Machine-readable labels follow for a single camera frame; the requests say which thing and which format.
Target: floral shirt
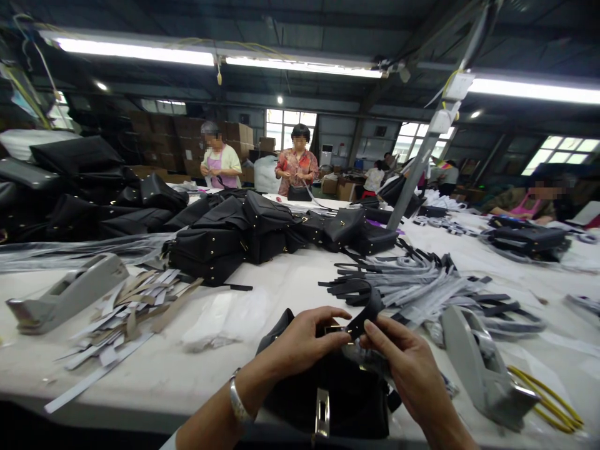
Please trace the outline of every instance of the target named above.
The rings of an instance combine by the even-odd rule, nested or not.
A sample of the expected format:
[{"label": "floral shirt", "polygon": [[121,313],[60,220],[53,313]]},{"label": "floral shirt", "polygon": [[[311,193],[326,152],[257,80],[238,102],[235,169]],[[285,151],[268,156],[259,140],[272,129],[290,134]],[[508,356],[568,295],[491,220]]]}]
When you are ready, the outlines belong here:
[{"label": "floral shirt", "polygon": [[294,149],[285,149],[279,154],[279,161],[275,167],[275,175],[278,171],[289,172],[291,174],[289,179],[281,178],[281,185],[279,186],[279,195],[287,196],[290,184],[292,186],[304,186],[302,180],[294,175],[312,175],[311,180],[304,180],[310,186],[318,176],[319,166],[317,165],[316,156],[308,150],[305,150],[300,159],[298,159]]}]

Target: worker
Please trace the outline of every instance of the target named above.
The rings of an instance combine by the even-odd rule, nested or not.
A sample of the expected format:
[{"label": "worker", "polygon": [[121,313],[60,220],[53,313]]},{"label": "worker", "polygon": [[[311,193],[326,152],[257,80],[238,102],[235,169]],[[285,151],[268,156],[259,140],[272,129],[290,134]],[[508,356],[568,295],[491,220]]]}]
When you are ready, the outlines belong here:
[{"label": "worker", "polygon": [[456,163],[452,159],[449,159],[446,162],[450,164],[451,167],[439,172],[437,190],[439,191],[440,197],[445,195],[449,197],[452,195],[456,188],[456,182],[458,181],[459,176]]},{"label": "worker", "polygon": [[383,156],[383,160],[385,162],[385,165],[387,166],[387,168],[384,167],[383,170],[392,172],[396,170],[398,166],[398,155],[394,156],[390,152],[387,152]]},{"label": "worker", "polygon": [[530,183],[532,187],[529,189],[515,187],[494,197],[481,211],[518,219],[535,219],[538,225],[556,220],[553,201],[566,194],[569,180],[562,176],[533,174]]},{"label": "worker", "polygon": [[214,122],[204,122],[200,128],[207,150],[200,165],[202,175],[210,177],[214,188],[240,188],[239,176],[242,167],[233,147],[223,142],[219,126]]},{"label": "worker", "polygon": [[292,130],[294,147],[281,152],[275,167],[275,176],[277,179],[282,179],[279,185],[279,195],[287,196],[290,184],[304,187],[304,183],[306,183],[310,186],[319,176],[317,158],[306,149],[306,144],[310,141],[311,130],[306,125],[294,126]]},{"label": "worker", "polygon": [[[345,332],[315,337],[316,328],[331,324],[334,318],[351,316],[331,306],[298,314],[270,346],[237,371],[162,448],[234,448],[245,431],[239,418],[245,418],[246,423],[253,421],[278,381],[308,370],[327,353],[351,342]],[[452,405],[425,339],[384,316],[375,322],[365,321],[364,328],[361,347],[385,355],[402,402],[422,428],[430,447],[478,448]],[[235,387],[239,402],[232,396],[231,386]]]},{"label": "worker", "polygon": [[364,182],[364,186],[356,186],[354,190],[356,191],[356,198],[360,199],[363,197],[365,191],[369,192],[377,192],[381,187],[381,181],[383,180],[384,175],[386,174],[383,171],[384,163],[383,161],[377,160],[373,167],[362,175],[367,179]]}]

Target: silver bracelet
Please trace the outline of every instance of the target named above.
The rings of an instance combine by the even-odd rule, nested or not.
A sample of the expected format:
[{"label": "silver bracelet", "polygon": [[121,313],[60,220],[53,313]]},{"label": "silver bracelet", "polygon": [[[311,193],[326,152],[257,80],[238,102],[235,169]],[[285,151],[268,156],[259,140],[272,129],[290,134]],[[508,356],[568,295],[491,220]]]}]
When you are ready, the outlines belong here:
[{"label": "silver bracelet", "polygon": [[243,426],[252,425],[254,423],[255,418],[252,417],[246,411],[244,404],[238,395],[238,390],[236,389],[236,375],[238,374],[240,367],[233,372],[231,378],[229,378],[229,398],[231,400],[231,408],[233,409],[233,414],[236,417],[237,421]]}]

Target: window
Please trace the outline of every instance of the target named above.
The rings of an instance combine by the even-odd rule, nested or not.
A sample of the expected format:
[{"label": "window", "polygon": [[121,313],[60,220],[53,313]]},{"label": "window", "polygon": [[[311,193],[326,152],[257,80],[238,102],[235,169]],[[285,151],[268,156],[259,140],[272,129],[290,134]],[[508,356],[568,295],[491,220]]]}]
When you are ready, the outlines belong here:
[{"label": "window", "polygon": [[142,107],[149,113],[170,114],[172,116],[185,116],[188,113],[184,102],[173,100],[142,99]]},{"label": "window", "polygon": [[315,112],[282,111],[280,109],[267,109],[267,138],[275,139],[275,150],[292,148],[292,130],[299,123],[306,125],[311,130],[311,139],[314,127],[317,124]]},{"label": "window", "polygon": [[531,175],[544,163],[581,164],[598,148],[598,144],[600,141],[596,139],[548,136],[521,175]]},{"label": "window", "polygon": [[[398,162],[404,163],[409,158],[413,158],[417,156],[419,149],[421,148],[421,144],[423,143],[423,138],[427,134],[427,130],[429,125],[427,124],[418,124],[415,122],[403,122],[400,127],[400,133],[398,133],[398,139],[396,140],[396,145],[394,146],[394,155],[398,155]],[[436,142],[436,145],[433,148],[433,152],[431,156],[435,156],[436,158],[441,158],[444,154],[444,150],[448,146],[448,143],[452,140],[454,136],[454,127],[450,127],[450,130],[446,134],[440,135],[439,139]]]}]

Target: hand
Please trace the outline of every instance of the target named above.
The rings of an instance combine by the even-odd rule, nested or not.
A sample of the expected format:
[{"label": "hand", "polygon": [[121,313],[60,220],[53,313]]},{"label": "hand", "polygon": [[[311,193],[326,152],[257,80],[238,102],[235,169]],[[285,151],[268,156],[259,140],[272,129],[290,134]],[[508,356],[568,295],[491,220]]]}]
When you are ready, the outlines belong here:
[{"label": "hand", "polygon": [[318,325],[336,324],[333,318],[351,319],[343,309],[323,306],[308,309],[298,314],[286,330],[270,346],[260,352],[256,359],[262,359],[274,373],[276,379],[284,379],[311,368],[327,353],[350,343],[352,338],[346,332],[333,332],[316,338]]},{"label": "hand", "polygon": [[541,216],[539,219],[536,220],[536,224],[545,226],[545,225],[548,225],[553,220],[554,220],[554,218],[552,218],[550,216]]},{"label": "hand", "polygon": [[385,355],[402,402],[424,430],[452,419],[460,423],[425,339],[383,316],[377,317],[376,325],[365,321],[364,329],[361,347]]}]

